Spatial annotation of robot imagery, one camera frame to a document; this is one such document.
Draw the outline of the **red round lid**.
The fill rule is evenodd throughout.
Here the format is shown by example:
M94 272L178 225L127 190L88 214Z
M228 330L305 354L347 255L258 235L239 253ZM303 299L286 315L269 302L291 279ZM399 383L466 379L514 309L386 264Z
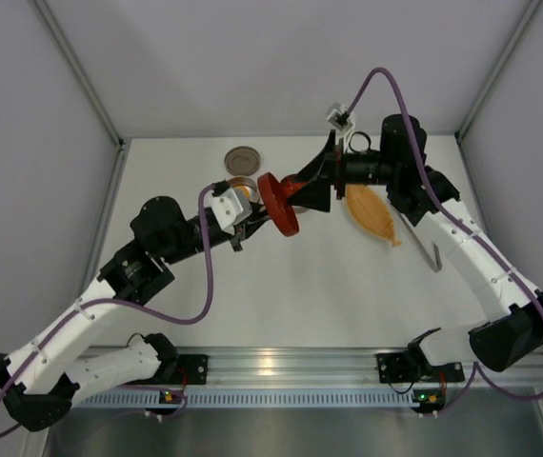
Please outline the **red round lid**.
M257 178L257 186L265 209L277 229L285 237L296 235L299 223L280 182L272 173L266 172Z

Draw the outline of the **orange food piece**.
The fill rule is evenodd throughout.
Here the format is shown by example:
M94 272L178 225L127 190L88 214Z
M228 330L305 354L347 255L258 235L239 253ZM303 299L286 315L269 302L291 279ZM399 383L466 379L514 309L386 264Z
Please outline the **orange food piece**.
M247 200L251 200L251 192L250 192L250 189L247 188L247 187L244 187L244 186L238 186L238 187L235 187L234 188L236 191L239 191L241 194L244 195L244 197L247 199Z

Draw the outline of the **metal tongs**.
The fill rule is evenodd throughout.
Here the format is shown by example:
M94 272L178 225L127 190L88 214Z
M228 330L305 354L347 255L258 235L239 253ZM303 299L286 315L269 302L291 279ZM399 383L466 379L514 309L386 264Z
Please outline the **metal tongs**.
M415 231L412 226L412 224L409 222L409 220L400 212L398 212L396 209L394 210L396 216L398 217L398 220L401 222L401 224L404 226L406 231L411 236L413 242L417 246L420 254L426 261L429 268L434 272L438 273L442 270L443 264L442 259L440 255L440 250L432 241L428 241L422 237L420 237Z

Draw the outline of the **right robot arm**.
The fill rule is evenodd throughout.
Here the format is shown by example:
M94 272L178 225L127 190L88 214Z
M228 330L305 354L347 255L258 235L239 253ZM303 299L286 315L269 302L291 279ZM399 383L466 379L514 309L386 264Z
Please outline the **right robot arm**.
M400 114L384 119L379 149L349 152L332 131L324 148L281 183L291 205L324 212L350 185L385 187L391 206L437 247L485 315L480 323L424 332L409 343L408 357L421 372L453 362L502 372L543 346L543 290L493 245L452 182L427 165L426 142L419 121Z

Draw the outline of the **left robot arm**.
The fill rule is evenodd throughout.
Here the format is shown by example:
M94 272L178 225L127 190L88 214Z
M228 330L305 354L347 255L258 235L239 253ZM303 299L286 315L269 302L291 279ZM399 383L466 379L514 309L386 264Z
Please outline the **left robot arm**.
M207 295L212 297L212 248L231 243L239 250L241 241L268 219L262 204L234 190L213 195L204 189L191 219L174 199L151 198L131 221L132 240L100 269L85 292L28 344L0 353L0 406L19 427L40 431L99 392L126 384L171 382L179 354L161 333L90 361L80 356L128 309L181 326L200 322L210 311L210 301L192 318L170 317L146 304L173 281L170 265L198 253L205 258Z

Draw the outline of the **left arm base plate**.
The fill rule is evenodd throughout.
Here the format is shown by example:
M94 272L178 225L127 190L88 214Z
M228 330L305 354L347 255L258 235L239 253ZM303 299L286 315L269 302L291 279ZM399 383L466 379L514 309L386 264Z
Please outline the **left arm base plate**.
M208 365L209 356L206 354L180 354L160 366L156 379L168 385L203 386L207 383Z

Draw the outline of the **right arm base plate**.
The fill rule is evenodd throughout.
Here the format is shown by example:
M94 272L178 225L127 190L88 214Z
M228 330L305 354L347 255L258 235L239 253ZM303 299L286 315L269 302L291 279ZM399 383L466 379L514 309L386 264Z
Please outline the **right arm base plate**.
M385 384L441 382L460 383L466 380L460 363L430 365L423 356L407 350L375 355L380 381Z

